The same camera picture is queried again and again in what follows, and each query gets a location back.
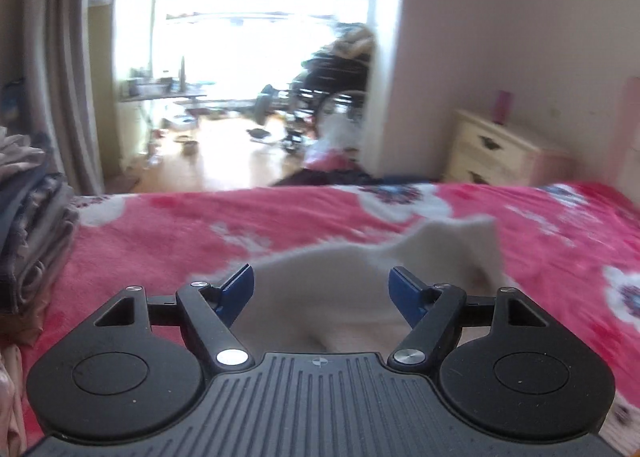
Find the crosshair logo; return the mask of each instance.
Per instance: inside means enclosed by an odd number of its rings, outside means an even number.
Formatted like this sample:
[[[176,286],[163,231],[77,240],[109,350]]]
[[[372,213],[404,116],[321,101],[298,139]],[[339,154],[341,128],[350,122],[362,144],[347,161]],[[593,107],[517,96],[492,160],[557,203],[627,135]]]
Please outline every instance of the crosshair logo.
[[[323,358],[321,356],[318,356],[317,358],[313,358],[311,360],[311,362],[316,366],[316,367],[324,367],[329,361],[326,358]]]

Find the curtain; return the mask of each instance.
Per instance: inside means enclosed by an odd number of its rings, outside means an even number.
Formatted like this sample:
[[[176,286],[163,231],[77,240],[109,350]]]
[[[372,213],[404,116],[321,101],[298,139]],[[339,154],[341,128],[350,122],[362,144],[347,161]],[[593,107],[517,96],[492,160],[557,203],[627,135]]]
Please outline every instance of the curtain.
[[[56,169],[83,195],[103,191],[88,59],[87,0],[24,0],[33,132],[49,135]]]

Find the triangular cutout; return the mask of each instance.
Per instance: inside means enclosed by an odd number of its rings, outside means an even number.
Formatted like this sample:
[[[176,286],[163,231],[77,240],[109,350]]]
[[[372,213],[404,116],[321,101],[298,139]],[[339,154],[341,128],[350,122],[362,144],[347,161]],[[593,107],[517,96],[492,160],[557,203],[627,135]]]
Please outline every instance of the triangular cutout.
[[[520,300],[509,300],[509,325],[546,327],[547,323]]]
[[[133,325],[136,319],[134,298],[128,296],[117,302],[95,323],[96,327]]]

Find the drawer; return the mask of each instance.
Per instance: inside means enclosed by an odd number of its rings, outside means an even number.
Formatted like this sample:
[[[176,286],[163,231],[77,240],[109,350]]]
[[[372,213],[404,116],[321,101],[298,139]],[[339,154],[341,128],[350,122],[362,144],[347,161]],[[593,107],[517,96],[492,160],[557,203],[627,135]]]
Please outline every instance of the drawer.
[[[499,170],[491,170],[476,159],[459,153],[451,160],[445,180],[446,182],[489,184],[491,186],[503,186],[511,183]]]
[[[528,153],[521,145],[472,122],[460,124],[457,148],[489,170],[499,168],[511,180],[522,174]]]

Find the ribbed gray plate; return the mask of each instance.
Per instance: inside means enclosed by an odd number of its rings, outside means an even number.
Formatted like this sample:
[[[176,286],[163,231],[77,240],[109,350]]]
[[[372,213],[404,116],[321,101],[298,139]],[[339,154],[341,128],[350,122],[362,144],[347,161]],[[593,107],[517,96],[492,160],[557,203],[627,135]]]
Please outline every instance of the ribbed gray plate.
[[[32,455],[56,457],[587,457],[617,456],[596,436],[522,445],[479,433],[440,404],[420,376],[374,354],[267,354],[218,376],[180,423],[148,439],[79,447],[54,438]]]

